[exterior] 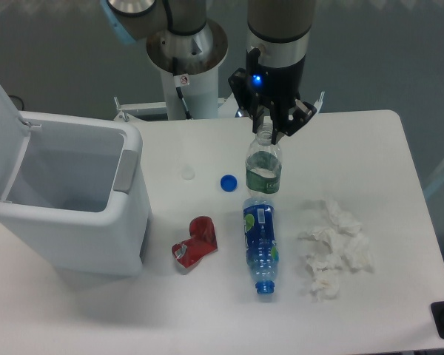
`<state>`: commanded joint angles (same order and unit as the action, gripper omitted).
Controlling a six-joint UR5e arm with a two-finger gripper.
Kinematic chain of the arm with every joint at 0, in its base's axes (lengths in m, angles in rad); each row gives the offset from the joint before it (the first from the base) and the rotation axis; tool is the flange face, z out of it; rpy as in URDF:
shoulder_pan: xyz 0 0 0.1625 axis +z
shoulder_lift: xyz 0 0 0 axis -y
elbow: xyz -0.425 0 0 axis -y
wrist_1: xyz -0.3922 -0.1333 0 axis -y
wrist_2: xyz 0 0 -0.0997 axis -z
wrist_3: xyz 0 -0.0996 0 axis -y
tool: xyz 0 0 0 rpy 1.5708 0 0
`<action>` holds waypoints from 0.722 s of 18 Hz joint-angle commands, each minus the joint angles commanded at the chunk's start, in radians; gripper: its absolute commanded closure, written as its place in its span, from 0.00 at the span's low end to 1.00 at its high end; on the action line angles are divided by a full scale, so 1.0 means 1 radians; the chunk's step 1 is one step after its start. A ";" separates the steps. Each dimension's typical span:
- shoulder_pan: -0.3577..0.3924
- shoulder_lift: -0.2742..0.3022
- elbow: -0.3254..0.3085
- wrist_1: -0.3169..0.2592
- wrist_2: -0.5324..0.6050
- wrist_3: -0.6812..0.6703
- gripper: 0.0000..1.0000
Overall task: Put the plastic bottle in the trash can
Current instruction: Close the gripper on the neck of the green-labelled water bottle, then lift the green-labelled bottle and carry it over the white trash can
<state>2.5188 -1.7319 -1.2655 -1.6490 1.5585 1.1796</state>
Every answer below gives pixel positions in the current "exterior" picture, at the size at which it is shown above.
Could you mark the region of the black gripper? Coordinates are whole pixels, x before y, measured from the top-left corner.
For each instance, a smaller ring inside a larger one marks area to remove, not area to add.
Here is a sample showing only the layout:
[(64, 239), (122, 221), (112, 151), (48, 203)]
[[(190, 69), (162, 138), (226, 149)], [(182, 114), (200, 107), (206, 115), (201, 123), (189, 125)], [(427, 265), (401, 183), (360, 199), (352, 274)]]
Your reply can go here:
[(261, 63), (261, 51), (246, 54), (246, 67), (237, 69), (228, 79), (239, 109), (252, 119), (256, 134), (264, 122), (265, 111), (272, 121), (271, 144), (282, 136), (293, 136), (317, 113), (314, 105), (301, 101), (299, 85), (305, 60), (287, 67), (268, 67)]

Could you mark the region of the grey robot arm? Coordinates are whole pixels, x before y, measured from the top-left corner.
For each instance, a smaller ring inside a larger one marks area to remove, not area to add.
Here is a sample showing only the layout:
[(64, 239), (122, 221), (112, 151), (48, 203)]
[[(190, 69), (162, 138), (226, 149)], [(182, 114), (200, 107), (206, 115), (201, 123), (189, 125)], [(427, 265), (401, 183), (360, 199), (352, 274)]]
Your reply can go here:
[[(205, 1), (102, 1), (123, 41), (146, 39), (153, 64), (173, 78), (209, 72), (227, 54), (225, 32), (206, 14)], [(314, 1), (248, 1), (244, 67), (228, 82), (252, 131), (269, 112), (271, 143), (292, 136), (318, 112), (300, 98)]]

